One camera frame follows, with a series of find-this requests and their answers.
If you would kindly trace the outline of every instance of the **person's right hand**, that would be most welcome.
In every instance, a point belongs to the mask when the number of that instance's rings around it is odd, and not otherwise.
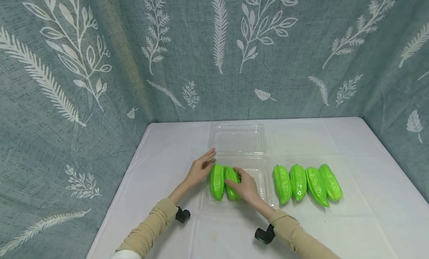
[[[260,196],[257,192],[256,182],[253,177],[251,177],[247,172],[242,168],[233,168],[234,171],[238,173],[241,177],[240,183],[235,183],[229,179],[225,179],[225,183],[232,187],[237,193],[249,204],[253,204],[256,201],[260,200]]]

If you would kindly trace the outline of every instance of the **gray-blue curtain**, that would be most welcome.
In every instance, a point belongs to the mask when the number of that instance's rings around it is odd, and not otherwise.
[[[0,257],[84,258],[152,122],[362,117],[429,200],[429,0],[0,0]]]

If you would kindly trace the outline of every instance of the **plastic container compartment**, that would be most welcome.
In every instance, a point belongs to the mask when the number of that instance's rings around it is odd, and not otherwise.
[[[218,155],[265,155],[265,129],[262,124],[223,125],[210,130],[209,148]]]
[[[271,175],[267,168],[268,164],[266,163],[265,156],[217,155],[215,158],[217,159],[217,164],[243,168],[255,179],[259,196],[270,206],[273,206],[274,208],[277,207],[274,204]],[[226,187],[223,192],[222,200],[215,200],[210,192],[210,175],[207,177],[200,202],[200,211],[202,213],[228,214],[234,212],[236,208],[240,208],[241,206],[248,206],[248,204],[243,200],[229,200],[226,193]]]

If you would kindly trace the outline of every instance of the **beige long-sleeve top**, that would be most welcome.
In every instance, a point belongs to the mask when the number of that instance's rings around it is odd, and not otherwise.
[[[175,219],[178,208],[170,199],[158,202],[149,216],[127,236],[111,259],[142,259],[152,248],[156,238]],[[299,222],[282,210],[268,219],[274,226],[276,237],[303,259],[339,259],[326,246],[310,236]]]

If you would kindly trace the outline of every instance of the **white tablecloth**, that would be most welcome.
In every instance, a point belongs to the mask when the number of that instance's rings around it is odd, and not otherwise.
[[[344,192],[339,203],[320,208],[310,196],[283,210],[343,259],[429,258],[429,205],[401,168],[357,117],[158,123],[144,137],[87,255],[108,259],[127,234],[186,176],[192,161],[207,151],[213,124],[263,124],[268,169],[327,163]],[[147,258],[295,258],[277,239],[254,239],[268,223],[259,214],[222,219],[198,213],[201,189],[180,206],[191,212],[156,240]]]

